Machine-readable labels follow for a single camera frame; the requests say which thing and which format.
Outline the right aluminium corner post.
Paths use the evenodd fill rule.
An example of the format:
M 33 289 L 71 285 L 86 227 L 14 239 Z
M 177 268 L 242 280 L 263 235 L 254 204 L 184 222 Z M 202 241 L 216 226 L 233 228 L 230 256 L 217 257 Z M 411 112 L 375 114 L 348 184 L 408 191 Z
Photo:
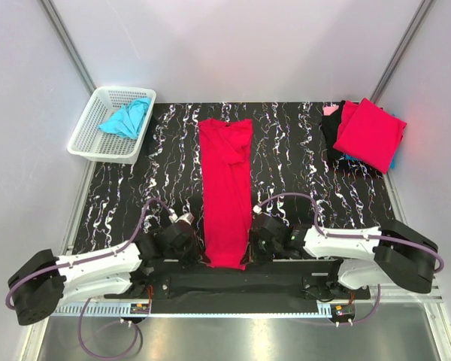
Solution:
M 410 45 L 413 43 L 418 31 L 420 30 L 422 24 L 428 17 L 429 12 L 433 8 L 435 0 L 422 0 L 419 3 L 414 15 L 412 16 L 401 40 L 398 42 L 386 68 L 384 69 L 374 91 L 371 94 L 370 100 L 373 103 L 378 103 L 382 95 L 386 91 L 387 86 L 393 78 L 393 75 L 401 64 L 401 60 L 404 58 Z

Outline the cyan crumpled t shirt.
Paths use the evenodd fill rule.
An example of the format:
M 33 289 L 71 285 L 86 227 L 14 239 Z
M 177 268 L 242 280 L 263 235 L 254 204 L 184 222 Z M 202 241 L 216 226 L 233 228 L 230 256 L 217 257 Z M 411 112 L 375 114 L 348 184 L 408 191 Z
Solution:
M 122 105 L 108 120 L 98 126 L 104 133 L 137 140 L 144 119 L 147 115 L 151 99 L 135 99 L 128 105 Z

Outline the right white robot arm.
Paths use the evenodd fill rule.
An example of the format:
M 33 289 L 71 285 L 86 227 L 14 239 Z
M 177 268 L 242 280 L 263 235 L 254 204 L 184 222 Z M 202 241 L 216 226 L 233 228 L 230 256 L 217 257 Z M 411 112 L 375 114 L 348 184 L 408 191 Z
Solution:
M 438 262 L 437 245 L 397 220 L 366 229 L 324 229 L 311 223 L 287 226 L 259 214 L 252 222 L 250 249 L 254 262 L 330 257 L 330 273 L 307 283 L 324 301 L 387 283 L 430 293 Z

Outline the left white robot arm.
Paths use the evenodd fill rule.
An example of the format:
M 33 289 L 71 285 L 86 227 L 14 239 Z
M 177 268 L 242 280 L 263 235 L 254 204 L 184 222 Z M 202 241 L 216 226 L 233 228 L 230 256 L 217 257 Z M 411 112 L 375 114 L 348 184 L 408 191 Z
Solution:
M 50 249 L 32 256 L 8 280 L 5 303 L 21 326 L 49 317 L 57 308 L 88 298 L 137 298 L 149 288 L 155 262 L 196 256 L 195 228 L 179 219 L 159 231 L 135 235 L 115 247 L 74 256 Z

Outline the aluminium corner post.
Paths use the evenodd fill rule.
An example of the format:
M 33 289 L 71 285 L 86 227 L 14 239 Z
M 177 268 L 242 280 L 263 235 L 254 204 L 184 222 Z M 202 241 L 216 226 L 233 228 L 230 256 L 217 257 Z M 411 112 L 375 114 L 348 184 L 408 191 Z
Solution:
M 52 26 L 54 32 L 56 33 L 60 43 L 62 44 L 68 58 L 71 61 L 78 77 L 80 78 L 82 84 L 84 85 L 86 91 L 92 94 L 96 85 L 93 81 L 82 57 L 80 56 L 69 31 L 66 28 L 65 22 L 59 14 L 54 1 L 51 0 L 38 0 L 38 4 L 41 6 L 42 10 L 50 25 Z
M 420 30 L 422 24 L 428 17 L 429 12 L 433 8 L 435 0 L 422 0 L 419 3 L 414 15 L 412 16 L 401 40 L 398 42 L 386 68 L 384 69 L 374 91 L 371 94 L 370 100 L 373 103 L 378 103 L 382 95 L 386 91 L 387 86 L 393 78 L 393 75 L 401 64 L 401 60 L 404 58 L 410 45 L 413 43 L 418 31 Z

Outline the aluminium frame rail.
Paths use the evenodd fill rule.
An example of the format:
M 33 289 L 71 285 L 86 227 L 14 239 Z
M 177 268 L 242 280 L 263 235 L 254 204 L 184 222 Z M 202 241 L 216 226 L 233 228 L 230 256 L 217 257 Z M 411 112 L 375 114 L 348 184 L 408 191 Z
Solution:
M 329 281 L 324 274 L 313 273 L 302 279 L 301 285 L 292 288 L 294 293 L 304 290 L 309 295 L 317 295 L 320 299 L 347 299 L 351 293 L 356 294 L 357 299 L 369 299 L 375 290 L 386 292 L 387 296 L 396 294 L 404 297 L 416 297 L 418 299 L 436 298 L 440 295 L 436 284 L 431 286 L 427 293 L 419 293 L 406 290 L 392 282 L 374 281 L 372 284 L 360 284 L 358 288 L 350 288 Z M 63 295 L 58 301 L 58 306 L 71 304 L 72 302 L 84 302 L 86 299 L 93 300 L 139 300 L 152 294 L 156 299 L 172 299 L 189 292 L 205 293 L 278 293 L 280 288 L 272 284 L 268 278 L 265 284 L 253 284 L 252 282 L 234 283 L 232 276 L 227 279 L 223 275 L 157 275 L 147 280 L 127 284 L 123 275 L 114 275 L 104 280 L 93 281 L 77 287 L 66 287 Z

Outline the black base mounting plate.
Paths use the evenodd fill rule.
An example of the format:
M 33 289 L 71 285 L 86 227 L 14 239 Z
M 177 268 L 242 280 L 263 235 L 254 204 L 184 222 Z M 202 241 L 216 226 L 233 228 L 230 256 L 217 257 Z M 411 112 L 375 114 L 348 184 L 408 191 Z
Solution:
M 368 300 L 368 287 L 347 290 L 330 260 L 251 263 L 245 270 L 182 266 L 156 259 L 132 272 L 132 285 L 109 299 L 152 300 L 154 314 L 305 314 L 317 302 Z

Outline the left aluminium corner post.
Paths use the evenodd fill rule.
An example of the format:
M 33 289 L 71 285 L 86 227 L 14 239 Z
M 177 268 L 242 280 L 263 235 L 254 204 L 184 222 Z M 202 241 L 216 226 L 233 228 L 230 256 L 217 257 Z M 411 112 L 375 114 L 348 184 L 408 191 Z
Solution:
M 42 10 L 50 25 L 52 26 L 54 32 L 56 33 L 60 43 L 62 44 L 68 58 L 71 61 L 78 77 L 80 78 L 82 84 L 84 85 L 86 91 L 92 94 L 96 85 L 93 81 L 82 57 L 80 56 L 69 31 L 66 28 L 65 22 L 59 14 L 54 1 L 51 0 L 38 0 L 38 4 L 41 6 Z

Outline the folded black t shirt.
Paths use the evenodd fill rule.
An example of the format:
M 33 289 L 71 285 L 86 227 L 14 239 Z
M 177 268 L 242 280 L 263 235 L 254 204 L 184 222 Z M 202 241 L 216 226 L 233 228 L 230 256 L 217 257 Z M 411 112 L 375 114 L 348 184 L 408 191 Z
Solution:
M 326 152 L 329 162 L 336 162 L 341 159 L 343 153 L 334 148 L 337 141 L 339 125 L 341 124 L 342 111 L 345 101 L 339 103 L 339 108 L 330 116 L 322 115 L 320 129 L 325 138 Z

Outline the red polo shirt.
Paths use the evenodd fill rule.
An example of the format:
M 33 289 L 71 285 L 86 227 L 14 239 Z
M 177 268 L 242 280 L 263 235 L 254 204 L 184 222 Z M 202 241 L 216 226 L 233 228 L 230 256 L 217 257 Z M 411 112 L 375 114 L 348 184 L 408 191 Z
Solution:
M 251 119 L 201 121 L 205 254 L 212 268 L 245 269 L 252 224 Z

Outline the folded pink t shirt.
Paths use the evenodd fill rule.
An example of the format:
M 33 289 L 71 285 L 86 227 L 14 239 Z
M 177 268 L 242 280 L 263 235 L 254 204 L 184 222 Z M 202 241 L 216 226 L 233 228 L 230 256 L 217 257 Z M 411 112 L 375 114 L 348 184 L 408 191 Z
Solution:
M 338 105 L 332 105 L 332 106 L 324 106 L 322 108 L 322 113 L 324 116 L 330 116 L 333 114 L 337 109 L 339 108 Z

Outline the white plastic laundry basket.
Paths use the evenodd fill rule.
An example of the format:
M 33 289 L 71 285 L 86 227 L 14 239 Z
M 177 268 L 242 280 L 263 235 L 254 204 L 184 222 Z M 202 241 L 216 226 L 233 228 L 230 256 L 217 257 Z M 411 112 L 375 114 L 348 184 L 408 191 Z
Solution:
M 155 100 L 152 89 L 99 87 L 77 122 L 68 152 L 93 162 L 135 164 Z

